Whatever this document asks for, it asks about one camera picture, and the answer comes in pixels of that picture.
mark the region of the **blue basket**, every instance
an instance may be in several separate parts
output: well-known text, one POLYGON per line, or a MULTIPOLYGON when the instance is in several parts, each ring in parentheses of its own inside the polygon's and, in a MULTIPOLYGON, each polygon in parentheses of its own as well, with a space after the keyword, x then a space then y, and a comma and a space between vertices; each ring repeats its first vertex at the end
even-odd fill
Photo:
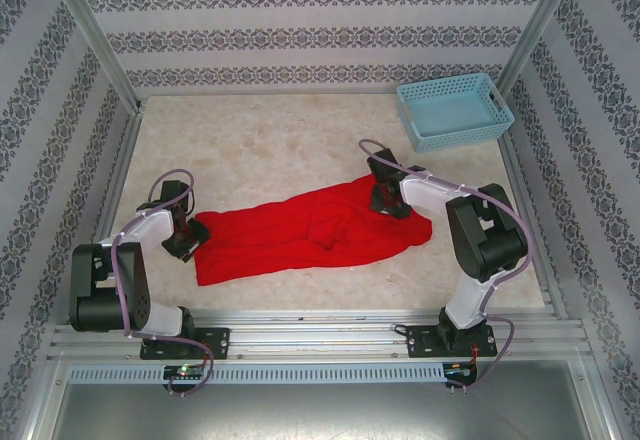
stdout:
POLYGON ((513 113, 486 73, 398 87, 398 113, 416 152, 497 140, 513 113))

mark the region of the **vented metal strip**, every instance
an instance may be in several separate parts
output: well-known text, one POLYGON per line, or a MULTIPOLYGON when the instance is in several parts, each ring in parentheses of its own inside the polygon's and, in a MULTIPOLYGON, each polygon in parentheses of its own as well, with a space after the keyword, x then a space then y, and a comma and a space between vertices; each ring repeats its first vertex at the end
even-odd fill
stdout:
MULTIPOLYGON (((122 385, 162 383, 162 365, 76 365, 69 383, 75 385, 122 385)), ((335 384, 444 382, 442 363, 365 365, 218 365, 209 384, 335 384)), ((178 383, 197 383, 184 380, 178 383)))

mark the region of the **marble floor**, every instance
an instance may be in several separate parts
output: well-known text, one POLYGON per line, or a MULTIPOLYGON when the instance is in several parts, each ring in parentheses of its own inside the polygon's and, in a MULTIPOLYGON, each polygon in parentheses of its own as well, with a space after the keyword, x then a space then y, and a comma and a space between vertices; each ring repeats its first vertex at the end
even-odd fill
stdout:
MULTIPOLYGON (((196 211, 228 211, 351 181, 369 173, 360 138, 391 147, 404 164, 444 178, 510 192, 496 142, 416 154, 396 113, 395 95, 221 95, 152 97, 146 107, 114 232, 146 201, 153 181, 182 167, 196 178, 196 211)), ((193 261, 162 248, 145 258, 154 299, 189 308, 438 308, 460 275, 447 221, 396 257, 351 268, 310 268, 199 287, 193 261)), ((541 308, 533 268, 502 286, 494 308, 541 308)))

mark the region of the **patterned wallpaper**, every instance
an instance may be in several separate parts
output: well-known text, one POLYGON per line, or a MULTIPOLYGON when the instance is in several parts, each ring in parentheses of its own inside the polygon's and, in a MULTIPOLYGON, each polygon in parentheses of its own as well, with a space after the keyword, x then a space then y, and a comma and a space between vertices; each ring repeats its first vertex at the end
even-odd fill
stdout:
POLYGON ((561 0, 512 91, 545 247, 623 438, 640 437, 640 2, 561 0))
POLYGON ((0 438, 15 433, 69 254, 97 227, 129 118, 61 0, 0 0, 0 438))
POLYGON ((141 97, 500 74, 539 0, 88 0, 141 97))

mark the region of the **red towel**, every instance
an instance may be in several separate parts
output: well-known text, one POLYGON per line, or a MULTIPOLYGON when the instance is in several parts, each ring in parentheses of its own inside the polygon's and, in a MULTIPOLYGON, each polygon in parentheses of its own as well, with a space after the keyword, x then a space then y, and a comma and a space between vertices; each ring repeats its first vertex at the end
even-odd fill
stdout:
POLYGON ((369 209, 372 175, 284 202, 196 215, 211 239, 195 252, 198 285, 289 268, 348 267, 393 257, 431 238, 431 221, 369 209))

